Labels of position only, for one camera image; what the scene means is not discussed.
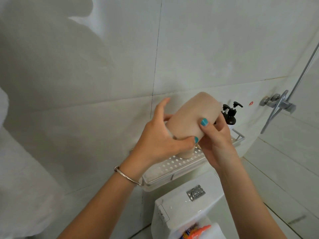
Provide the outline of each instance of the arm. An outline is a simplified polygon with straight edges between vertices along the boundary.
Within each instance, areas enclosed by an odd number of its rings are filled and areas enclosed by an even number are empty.
[[[216,125],[200,122],[205,136],[200,146],[216,169],[240,238],[286,238],[258,195],[232,145],[222,114]]]
[[[134,181],[152,165],[166,160],[195,145],[195,137],[173,140],[164,121],[171,115],[164,114],[169,98],[162,100],[155,109],[134,150],[120,165],[120,170]],[[59,235],[58,239],[109,238],[135,184],[119,173],[114,173],[87,206]]]

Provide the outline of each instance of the black pump dispenser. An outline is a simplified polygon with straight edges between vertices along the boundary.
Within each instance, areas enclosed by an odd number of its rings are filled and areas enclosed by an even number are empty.
[[[236,115],[236,112],[237,112],[235,107],[237,107],[237,106],[243,107],[243,106],[241,104],[239,104],[237,101],[234,102],[234,104],[233,104],[234,107],[233,108],[230,108],[228,105],[223,105],[223,109],[224,109],[224,106],[226,107],[226,109],[229,109],[228,113],[226,114],[227,117],[225,117],[225,115],[224,115],[226,123],[228,125],[235,125],[235,123],[236,123],[235,115]]]

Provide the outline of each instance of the beige bottle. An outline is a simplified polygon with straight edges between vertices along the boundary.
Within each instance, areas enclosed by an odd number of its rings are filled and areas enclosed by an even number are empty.
[[[206,92],[200,92],[182,105],[166,123],[166,127],[177,139],[196,136],[198,140],[201,140],[204,133],[201,131],[198,121],[201,118],[206,118],[213,124],[220,112],[220,103]],[[194,148],[177,155],[180,158],[188,159],[192,157],[193,152]]]

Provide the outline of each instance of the person's right hand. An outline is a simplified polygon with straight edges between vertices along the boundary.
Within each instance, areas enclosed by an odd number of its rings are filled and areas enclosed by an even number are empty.
[[[222,113],[218,116],[215,125],[203,118],[199,126],[205,133],[199,145],[217,172],[221,171],[223,166],[231,160],[238,158],[237,151],[232,144],[229,127]]]

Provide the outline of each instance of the white cloth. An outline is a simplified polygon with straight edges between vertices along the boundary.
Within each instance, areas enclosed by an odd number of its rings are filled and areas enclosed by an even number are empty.
[[[63,211],[63,190],[1,127],[8,108],[0,89],[0,238],[42,232]]]

